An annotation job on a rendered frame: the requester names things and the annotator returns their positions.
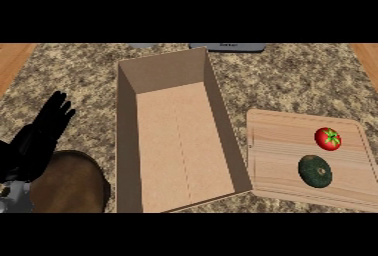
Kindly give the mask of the pale wooden cutting board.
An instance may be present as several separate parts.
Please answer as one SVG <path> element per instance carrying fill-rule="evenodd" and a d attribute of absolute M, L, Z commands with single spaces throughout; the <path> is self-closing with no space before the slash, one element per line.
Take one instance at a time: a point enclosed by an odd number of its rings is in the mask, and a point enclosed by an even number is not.
<path fill-rule="evenodd" d="M 340 147 L 323 150 L 315 130 L 335 129 Z M 378 212 L 378 164 L 360 123 L 349 119 L 250 109 L 246 112 L 247 173 L 261 197 Z M 299 176 L 304 156 L 320 157 L 330 184 L 314 188 Z"/>

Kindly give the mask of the dark green squash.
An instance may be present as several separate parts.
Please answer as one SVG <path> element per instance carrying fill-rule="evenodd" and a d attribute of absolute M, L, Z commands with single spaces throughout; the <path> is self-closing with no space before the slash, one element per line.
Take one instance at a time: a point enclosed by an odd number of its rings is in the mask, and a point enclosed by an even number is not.
<path fill-rule="evenodd" d="M 298 162 L 298 175 L 312 188 L 324 188 L 332 182 L 327 162 L 317 155 L 305 155 Z"/>

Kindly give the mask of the dark grey appliance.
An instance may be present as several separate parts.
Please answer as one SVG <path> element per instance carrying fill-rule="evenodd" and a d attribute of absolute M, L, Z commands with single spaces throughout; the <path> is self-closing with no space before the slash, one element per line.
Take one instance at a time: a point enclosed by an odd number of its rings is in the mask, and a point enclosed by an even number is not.
<path fill-rule="evenodd" d="M 262 52 L 264 43 L 190 43 L 190 48 L 205 47 L 211 52 L 250 53 Z"/>

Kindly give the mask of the open cardboard box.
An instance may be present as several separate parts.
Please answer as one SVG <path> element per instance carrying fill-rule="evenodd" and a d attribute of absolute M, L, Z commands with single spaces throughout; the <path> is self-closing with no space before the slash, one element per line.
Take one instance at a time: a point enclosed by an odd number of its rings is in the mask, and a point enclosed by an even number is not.
<path fill-rule="evenodd" d="M 116 211 L 156 213 L 252 189 L 205 48 L 116 65 Z"/>

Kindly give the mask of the brown round potato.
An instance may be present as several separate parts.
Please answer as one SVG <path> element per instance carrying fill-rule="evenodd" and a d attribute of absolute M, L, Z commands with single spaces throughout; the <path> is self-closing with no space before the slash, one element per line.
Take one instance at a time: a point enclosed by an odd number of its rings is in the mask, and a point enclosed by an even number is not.
<path fill-rule="evenodd" d="M 42 175 L 30 183 L 33 213 L 103 213 L 110 185 L 94 159 L 82 152 L 53 153 Z"/>

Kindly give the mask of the red tomato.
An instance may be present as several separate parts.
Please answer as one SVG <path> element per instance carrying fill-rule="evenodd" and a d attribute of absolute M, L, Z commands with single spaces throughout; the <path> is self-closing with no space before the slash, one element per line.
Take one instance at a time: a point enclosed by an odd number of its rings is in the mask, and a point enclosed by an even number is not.
<path fill-rule="evenodd" d="M 329 127 L 318 128 L 314 132 L 317 146 L 326 151 L 335 151 L 340 147 L 339 133 Z"/>

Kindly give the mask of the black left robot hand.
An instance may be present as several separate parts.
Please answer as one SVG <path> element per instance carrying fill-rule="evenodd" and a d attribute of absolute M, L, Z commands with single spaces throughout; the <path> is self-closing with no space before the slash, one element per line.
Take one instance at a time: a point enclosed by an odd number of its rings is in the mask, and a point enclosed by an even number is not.
<path fill-rule="evenodd" d="M 0 183 L 33 181 L 41 176 L 73 114 L 66 94 L 55 91 L 11 142 L 0 140 Z"/>

